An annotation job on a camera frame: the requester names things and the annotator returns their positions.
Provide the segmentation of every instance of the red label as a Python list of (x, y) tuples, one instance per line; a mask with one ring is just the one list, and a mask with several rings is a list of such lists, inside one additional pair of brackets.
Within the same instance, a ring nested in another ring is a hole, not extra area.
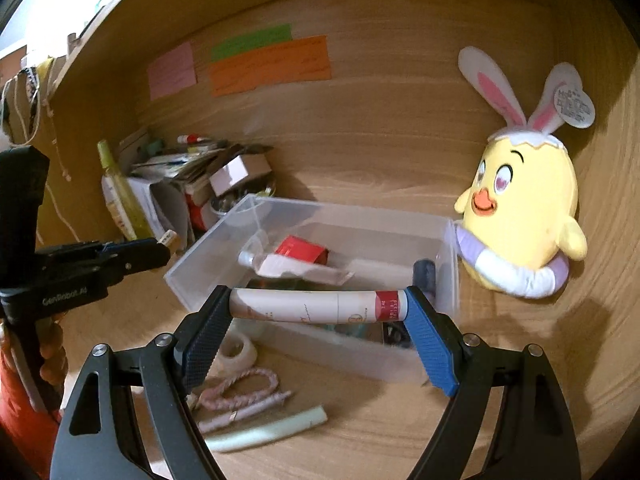
[(376, 320), (397, 321), (400, 313), (397, 290), (376, 291)]
[(326, 265), (329, 254), (326, 248), (291, 235), (287, 236), (274, 252), (302, 262), (319, 265)]

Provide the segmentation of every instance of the red box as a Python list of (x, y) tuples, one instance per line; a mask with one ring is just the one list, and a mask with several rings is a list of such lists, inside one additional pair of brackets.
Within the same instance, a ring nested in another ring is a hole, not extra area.
[(297, 236), (287, 236), (275, 250), (275, 253), (319, 265), (326, 265), (329, 257), (329, 249), (326, 247), (312, 244)]

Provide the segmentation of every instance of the yellow chick plush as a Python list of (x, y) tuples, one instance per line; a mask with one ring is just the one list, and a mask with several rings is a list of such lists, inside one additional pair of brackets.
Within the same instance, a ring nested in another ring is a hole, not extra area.
[(562, 142), (551, 135), (564, 123), (554, 105), (556, 91), (581, 91), (582, 82), (573, 66), (554, 67), (526, 121), (507, 79), (487, 54), (467, 47), (458, 62), (465, 78), (507, 121), (489, 138), (471, 187), (454, 206), (463, 215), (457, 227), (460, 256), (487, 288), (543, 298), (566, 281), (567, 257), (581, 260), (587, 253), (574, 219), (574, 167)]

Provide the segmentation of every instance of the bunny ears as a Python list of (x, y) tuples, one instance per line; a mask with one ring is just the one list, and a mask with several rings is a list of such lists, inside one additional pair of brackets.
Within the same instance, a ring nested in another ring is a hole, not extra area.
[(582, 81), (573, 65), (560, 63), (553, 67), (546, 78), (538, 107), (529, 121), (526, 120), (506, 76), (496, 62), (482, 50), (474, 46), (463, 48), (458, 56), (458, 67), (465, 79), (504, 117), (509, 133), (539, 133), (549, 136), (553, 144), (560, 144), (557, 139), (551, 137), (551, 134), (564, 124), (564, 119), (554, 105), (554, 97), (561, 86), (582, 90)]

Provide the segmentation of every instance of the hand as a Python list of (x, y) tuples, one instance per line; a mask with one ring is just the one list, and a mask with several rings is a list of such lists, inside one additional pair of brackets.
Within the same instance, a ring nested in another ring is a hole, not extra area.
[[(62, 346), (62, 327), (57, 323), (64, 315), (62, 313), (52, 316), (54, 322), (51, 324), (49, 332), (39, 338), (40, 354), (45, 360), (42, 368), (40, 368), (40, 376), (52, 386), (63, 384), (69, 371), (69, 362)], [(11, 355), (11, 341), (5, 330), (4, 321), (1, 320), (0, 352), (4, 362), (15, 372), (14, 358)]]

